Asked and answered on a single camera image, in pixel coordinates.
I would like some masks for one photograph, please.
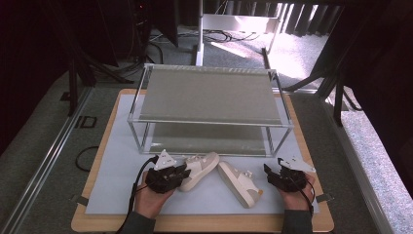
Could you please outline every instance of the sleeve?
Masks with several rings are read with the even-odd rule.
[[[152,234],[155,227],[155,219],[138,214],[130,213],[121,234]]]
[[[282,234],[313,233],[311,215],[308,211],[285,210],[282,224]]]

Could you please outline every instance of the black mount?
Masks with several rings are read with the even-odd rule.
[[[266,164],[264,172],[267,174],[268,182],[284,192],[297,192],[307,185],[306,175],[301,171],[289,169],[283,165],[280,174],[273,173]]]
[[[182,180],[189,176],[191,170],[186,170],[186,165],[179,167],[170,167],[155,171],[149,169],[145,182],[152,190],[157,193],[166,193],[176,187],[179,187]]]

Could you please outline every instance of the glass box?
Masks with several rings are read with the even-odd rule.
[[[140,153],[170,155],[274,157],[293,129],[275,70],[158,64],[145,64],[128,123]]]

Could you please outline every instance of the hand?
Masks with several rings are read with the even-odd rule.
[[[156,193],[145,183],[148,172],[143,173],[142,182],[137,186],[134,196],[134,211],[148,218],[155,218],[161,211],[165,201],[173,194],[174,190],[168,191],[164,194]]]
[[[316,181],[315,178],[312,176],[306,174],[306,180],[311,183],[311,185],[314,184]],[[307,183],[306,187],[303,189],[304,194],[309,198],[310,201],[313,201],[314,199],[314,194],[313,194],[313,188],[310,186],[310,184]],[[280,189],[278,189],[280,194],[282,195],[282,199],[284,201],[284,208],[286,210],[294,210],[294,211],[308,211],[309,210],[309,205],[306,201],[306,199],[303,197],[303,195],[300,192],[284,192]]]

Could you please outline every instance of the table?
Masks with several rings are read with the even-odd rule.
[[[117,113],[117,106],[121,95],[134,95],[135,89],[122,90],[116,100],[109,118],[94,164],[83,190],[82,196],[89,198],[94,188],[94,182],[102,160],[103,152],[109,139]],[[291,119],[294,123],[294,133],[298,141],[303,159],[313,165],[310,152],[301,132],[297,116],[295,115],[289,96],[285,96]],[[322,194],[317,175],[314,188],[316,194]],[[125,215],[85,214],[86,207],[78,205],[72,219],[72,229],[78,232],[116,231],[125,220]],[[155,225],[158,232],[281,232],[282,214],[220,214],[220,215],[159,215]],[[319,213],[314,214],[313,229],[316,232],[328,232],[334,228],[330,210],[326,202],[319,203]]]

